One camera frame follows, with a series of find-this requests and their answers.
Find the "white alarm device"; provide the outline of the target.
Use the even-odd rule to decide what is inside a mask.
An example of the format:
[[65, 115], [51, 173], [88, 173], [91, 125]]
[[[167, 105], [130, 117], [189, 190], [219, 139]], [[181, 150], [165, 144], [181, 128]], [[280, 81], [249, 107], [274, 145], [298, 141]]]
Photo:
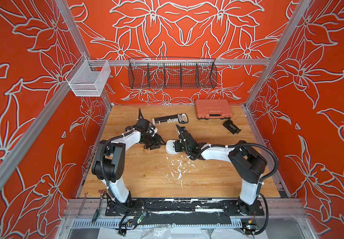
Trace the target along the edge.
[[170, 155], [182, 153], [182, 149], [177, 145], [178, 140], [168, 140], [166, 143], [166, 152]]

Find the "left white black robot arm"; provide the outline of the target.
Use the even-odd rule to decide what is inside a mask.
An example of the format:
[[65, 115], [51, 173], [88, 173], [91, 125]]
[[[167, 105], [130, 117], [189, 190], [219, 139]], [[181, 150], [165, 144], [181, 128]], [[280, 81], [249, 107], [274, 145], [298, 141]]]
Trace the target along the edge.
[[123, 209], [139, 209], [142, 205], [132, 204], [131, 192], [122, 178], [125, 169], [126, 151], [136, 144], [143, 144], [144, 149], [159, 149], [166, 142], [156, 131], [131, 129], [98, 144], [91, 172], [101, 180], [109, 197]]

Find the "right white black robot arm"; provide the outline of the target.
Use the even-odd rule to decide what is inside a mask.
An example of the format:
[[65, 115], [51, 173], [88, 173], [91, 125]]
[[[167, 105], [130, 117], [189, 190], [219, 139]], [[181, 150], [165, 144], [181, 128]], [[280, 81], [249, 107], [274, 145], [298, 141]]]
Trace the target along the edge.
[[[267, 160], [255, 150], [259, 148], [270, 154], [274, 161], [273, 169], [265, 174]], [[178, 140], [168, 140], [166, 143], [168, 154], [185, 153], [190, 160], [219, 160], [230, 162], [242, 179], [242, 187], [237, 199], [238, 211], [242, 215], [250, 214], [264, 181], [272, 177], [277, 171], [279, 161], [277, 156], [268, 148], [240, 140], [236, 144], [222, 145], [197, 143], [191, 134], [183, 132]]]

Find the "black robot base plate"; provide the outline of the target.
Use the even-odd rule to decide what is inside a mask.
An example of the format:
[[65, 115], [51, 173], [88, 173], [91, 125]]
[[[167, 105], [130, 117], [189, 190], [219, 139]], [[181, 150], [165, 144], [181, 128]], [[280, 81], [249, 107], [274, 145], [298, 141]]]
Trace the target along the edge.
[[260, 201], [252, 205], [239, 203], [237, 198], [133, 198], [132, 204], [142, 203], [143, 209], [151, 213], [223, 213], [226, 216], [264, 216], [265, 211]]

